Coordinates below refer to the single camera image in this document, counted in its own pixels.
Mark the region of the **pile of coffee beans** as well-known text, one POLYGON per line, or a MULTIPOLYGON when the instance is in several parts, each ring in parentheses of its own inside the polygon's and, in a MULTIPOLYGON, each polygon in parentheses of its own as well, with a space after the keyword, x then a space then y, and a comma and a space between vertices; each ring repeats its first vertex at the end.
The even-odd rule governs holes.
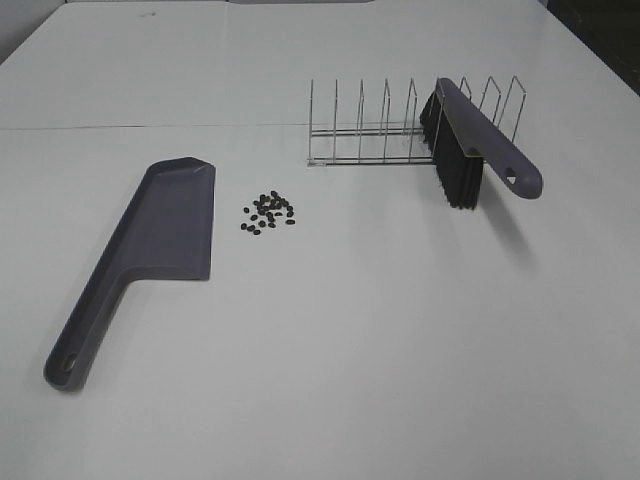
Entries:
POLYGON ((276 229, 280 225, 296 224, 294 205, 276 190, 258 194, 249 204, 242 207, 242 214, 240 230, 254 236, 276 229))

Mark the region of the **purple plastic dustpan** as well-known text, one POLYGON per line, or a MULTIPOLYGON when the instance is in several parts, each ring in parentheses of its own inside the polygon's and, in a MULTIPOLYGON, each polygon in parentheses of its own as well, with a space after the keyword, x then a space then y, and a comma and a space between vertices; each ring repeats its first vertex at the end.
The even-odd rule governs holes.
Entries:
POLYGON ((209 279, 215 175, 212 164, 193 157, 146 170, 45 362, 52 388, 84 387, 131 283, 209 279))

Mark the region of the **purple brush black bristles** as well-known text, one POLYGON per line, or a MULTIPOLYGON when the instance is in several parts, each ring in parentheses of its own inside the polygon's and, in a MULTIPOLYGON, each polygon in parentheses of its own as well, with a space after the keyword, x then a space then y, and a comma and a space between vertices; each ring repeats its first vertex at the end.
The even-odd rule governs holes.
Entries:
POLYGON ((538 168, 451 79, 436 80, 420 124, 451 207, 476 207, 485 165, 516 196, 535 200, 542 195, 543 177, 538 168))

